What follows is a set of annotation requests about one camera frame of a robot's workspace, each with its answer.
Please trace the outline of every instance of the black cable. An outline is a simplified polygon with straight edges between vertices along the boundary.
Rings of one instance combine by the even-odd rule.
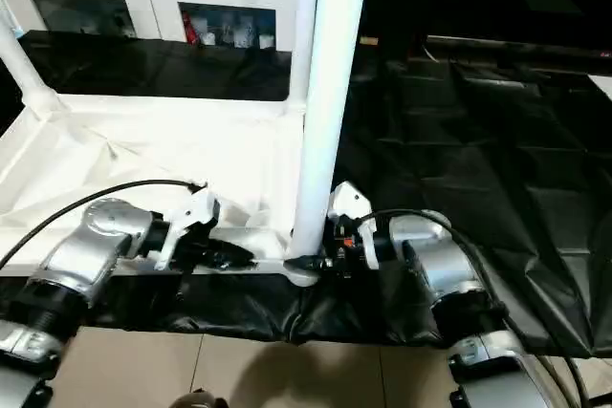
[[[544,367],[546,373],[548,373],[551,379],[555,382],[558,389],[563,394],[563,398],[565,398],[570,408],[577,408],[574,396],[570,393],[569,389],[567,388],[567,385],[565,384],[563,379],[561,379],[553,364],[544,355],[536,355],[535,358],[537,359],[539,364]]]
[[[393,216],[400,216],[400,215],[415,215],[418,217],[423,217],[425,219],[432,221],[435,224],[438,224],[443,229],[448,231],[450,235],[453,237],[453,239],[455,239],[458,243],[460,243],[464,247],[464,250],[466,251],[468,258],[470,259],[472,265],[474,266],[476,273],[482,280],[484,287],[487,290],[492,301],[496,304],[502,303],[499,300],[497,293],[493,289],[492,282],[491,282],[489,275],[485,271],[484,266],[482,262],[480,261],[480,258],[478,257],[478,255],[476,254],[474,250],[474,247],[476,247],[476,244],[474,244],[465,233],[457,230],[456,228],[453,228],[448,223],[435,217],[431,213],[425,212],[423,210],[418,210],[418,209],[403,209],[403,208],[378,210],[378,211],[371,212],[363,217],[358,218],[357,226],[359,226],[361,223],[365,222],[366,220],[376,219],[377,217],[381,217],[381,216],[393,217]],[[567,365],[570,373],[572,374],[572,379],[574,380],[576,384],[576,388],[579,394],[580,407],[581,408],[592,408],[590,399],[587,395],[586,387],[584,386],[584,381],[582,380],[582,376],[580,375],[578,367],[576,366],[576,362],[572,360],[572,358],[565,351],[565,348],[561,346],[557,337],[552,333],[552,328],[549,326],[547,321],[542,318],[541,314],[537,311],[536,307],[534,307],[534,305],[529,304],[529,303],[528,303],[528,306],[531,309],[531,312],[534,315],[534,317],[537,319],[537,321],[540,323],[540,325],[544,329],[544,331],[550,336],[551,340],[553,341],[553,344],[557,348],[558,352],[561,354],[561,357],[565,361],[565,364]],[[516,335],[516,337],[519,337],[522,335],[522,333],[520,333],[520,330],[518,328],[515,328],[515,330],[513,330],[513,327],[515,327],[515,325],[514,325],[514,322],[512,322],[512,320],[506,320],[506,323],[508,324],[510,329],[513,331],[513,333]],[[555,383],[559,381],[559,383],[562,384],[560,377],[557,376],[555,380],[556,380]],[[561,392],[563,394],[565,393],[569,394],[569,391],[567,390],[567,388],[565,388],[564,390],[561,390]],[[570,406],[572,406],[572,403],[570,402],[569,399],[567,400],[567,402],[568,404],[570,404]]]
[[[17,244],[15,244],[11,248],[11,250],[9,250],[0,259],[0,269],[2,269],[9,262],[9,260],[12,257],[14,257],[15,253],[17,253],[21,247],[23,247],[25,244],[27,244],[30,241],[30,239],[32,239],[40,231],[42,231],[46,226],[48,226],[49,224],[51,224],[52,222],[57,220],[62,215],[65,215],[68,212],[70,212],[71,210],[75,210],[77,207],[80,207],[80,206],[82,206],[84,204],[87,204],[87,203],[89,203],[89,202],[91,202],[93,200],[96,200],[97,198],[100,198],[102,196],[106,196],[106,195],[109,195],[111,193],[115,193],[116,191],[124,190],[126,188],[134,188],[136,186],[144,186],[144,185],[178,185],[178,186],[184,186],[184,187],[188,188],[191,193],[195,193],[196,191],[199,191],[199,190],[201,190],[203,188],[202,186],[196,185],[195,183],[189,183],[189,182],[184,182],[184,181],[173,181],[173,180],[170,180],[170,179],[149,179],[149,180],[146,180],[146,181],[134,181],[134,182],[122,183],[120,185],[115,185],[115,186],[111,186],[109,188],[105,188],[105,189],[100,190],[100,191],[98,191],[96,193],[93,193],[93,194],[91,194],[89,196],[86,196],[85,198],[81,198],[80,200],[75,201],[72,204],[68,204],[66,207],[58,210],[55,214],[51,215],[49,218],[47,218],[46,220],[42,221],[40,224],[38,224],[37,226],[32,228],[23,238],[21,238],[19,240],[19,242]]]
[[[602,396],[596,396],[591,398],[591,405],[593,406],[608,406],[612,405],[612,392],[603,394]]]

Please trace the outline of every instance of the black joint housing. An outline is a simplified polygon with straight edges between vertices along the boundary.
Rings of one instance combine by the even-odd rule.
[[[451,293],[432,312],[447,347],[469,336],[506,330],[506,308],[493,303],[483,290]]]
[[[450,396],[448,396],[448,401],[450,401],[452,408],[470,408],[468,401],[461,391],[451,392]]]
[[[9,306],[7,320],[67,342],[77,334],[89,306],[74,290],[46,282],[31,282]]]
[[[380,264],[397,262],[398,254],[393,247],[391,235],[389,234],[389,220],[376,219],[376,226],[379,229],[374,233],[374,249],[376,251],[376,259]]]
[[[164,221],[162,214],[159,212],[151,212],[151,214],[153,215],[153,221],[139,250],[139,254],[142,256],[146,256],[151,250],[161,251],[170,229],[170,223]]]
[[[487,377],[500,375],[502,373],[512,373],[521,370],[518,361],[509,356],[493,358],[472,365],[461,362],[458,355],[452,355],[448,360],[448,367],[452,373],[452,378],[458,384],[468,381],[475,381]]]
[[[22,408],[47,408],[53,396],[53,389],[42,383],[32,391]]]

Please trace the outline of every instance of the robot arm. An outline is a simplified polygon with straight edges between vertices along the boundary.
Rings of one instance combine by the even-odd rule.
[[[325,254],[300,257],[292,265],[345,277],[385,265],[414,273],[448,347],[448,365],[459,386],[450,395],[453,408],[568,406],[554,381],[508,328],[505,308],[492,300],[470,258],[445,228],[450,227],[446,217],[422,211],[378,221],[362,219],[371,212],[370,203],[350,183],[339,185],[330,199],[333,234]]]
[[[165,222],[160,214],[116,199],[87,207],[78,228],[43,261],[0,320],[1,408],[47,406],[53,393],[46,381],[55,377],[68,342],[118,260],[156,251],[161,254],[156,269],[167,268],[191,229],[200,241],[207,238],[217,223],[219,204],[203,189],[179,211]],[[220,244],[241,255],[247,252]]]

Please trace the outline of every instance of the black tablecloth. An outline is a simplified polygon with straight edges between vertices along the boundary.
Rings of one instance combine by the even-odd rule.
[[[159,40],[30,32],[22,43],[61,93],[282,100],[290,59]],[[4,125],[20,110],[0,72]],[[482,249],[502,300],[536,351],[557,354],[535,309],[574,356],[612,355],[612,103],[582,75],[376,63],[358,50],[335,183],[374,208],[443,212]],[[0,280],[0,311],[23,284]],[[260,340],[440,344],[404,271],[324,277],[113,278],[96,326]]]

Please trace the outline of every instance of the floor tile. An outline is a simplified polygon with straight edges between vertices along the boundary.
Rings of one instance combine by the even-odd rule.
[[[376,347],[260,343],[205,336],[194,389],[230,408],[383,408]]]
[[[449,408],[456,390],[446,351],[381,348],[386,408]]]
[[[549,357],[549,360],[553,362],[555,369],[563,378],[563,381],[565,381],[568,389],[575,397],[578,397],[576,384],[567,369],[565,361],[560,357]],[[610,366],[610,360],[599,358],[576,358],[574,360],[578,365],[589,397],[600,396],[612,391],[612,366]]]
[[[82,328],[52,408],[168,408],[189,392],[201,335]]]

